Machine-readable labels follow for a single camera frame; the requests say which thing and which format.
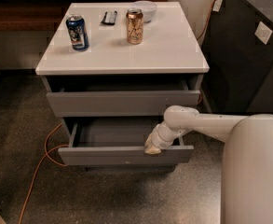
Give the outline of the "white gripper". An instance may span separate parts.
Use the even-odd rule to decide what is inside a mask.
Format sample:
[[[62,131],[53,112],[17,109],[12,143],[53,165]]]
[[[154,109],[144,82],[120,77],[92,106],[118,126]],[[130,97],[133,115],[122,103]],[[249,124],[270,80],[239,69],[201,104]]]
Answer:
[[[186,134],[186,130],[173,129],[163,121],[149,134],[144,143],[144,152],[149,155],[159,154],[161,150],[169,148],[176,138],[184,134]]]

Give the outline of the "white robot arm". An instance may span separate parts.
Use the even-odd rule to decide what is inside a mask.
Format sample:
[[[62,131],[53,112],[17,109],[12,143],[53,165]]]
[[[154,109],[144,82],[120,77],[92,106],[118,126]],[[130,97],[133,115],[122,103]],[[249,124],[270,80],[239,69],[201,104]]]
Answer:
[[[172,105],[149,134],[144,152],[158,154],[195,131],[225,144],[221,224],[273,224],[273,115],[203,114]]]

